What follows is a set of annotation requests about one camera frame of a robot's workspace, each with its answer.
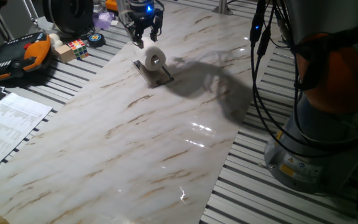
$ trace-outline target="white cylinder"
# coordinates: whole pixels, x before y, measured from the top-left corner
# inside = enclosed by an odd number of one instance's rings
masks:
[[[144,48],[139,49],[139,60],[149,71],[157,71],[167,60],[164,52],[148,38],[143,39]]]
[[[50,43],[53,45],[55,42],[60,41],[60,37],[57,34],[49,34]]]

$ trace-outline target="yellow label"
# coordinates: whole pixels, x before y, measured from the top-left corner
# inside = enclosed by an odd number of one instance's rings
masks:
[[[294,170],[285,164],[281,164],[280,170],[283,171],[284,173],[288,174],[291,177],[293,176]]]
[[[277,133],[277,135],[276,135],[277,140],[280,140],[282,134],[283,134],[282,131],[279,131],[279,132]]]

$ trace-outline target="paper sheet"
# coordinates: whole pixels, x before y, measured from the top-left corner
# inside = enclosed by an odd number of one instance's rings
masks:
[[[0,162],[48,115],[52,108],[14,93],[0,101]]]

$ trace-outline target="purple object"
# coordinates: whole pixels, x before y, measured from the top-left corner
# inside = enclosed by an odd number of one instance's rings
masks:
[[[110,27],[111,21],[116,19],[116,15],[112,12],[93,13],[93,24],[95,27],[104,30]]]

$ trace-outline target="warning label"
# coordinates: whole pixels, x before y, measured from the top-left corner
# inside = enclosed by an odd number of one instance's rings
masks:
[[[288,153],[285,154],[284,160],[280,165],[280,170],[285,174],[296,180],[312,184],[317,182],[322,168],[322,166],[300,161]]]
[[[291,177],[293,176],[293,173],[295,170],[289,168],[287,165],[285,164],[281,164],[280,166],[280,170],[283,171],[284,173],[290,175]]]

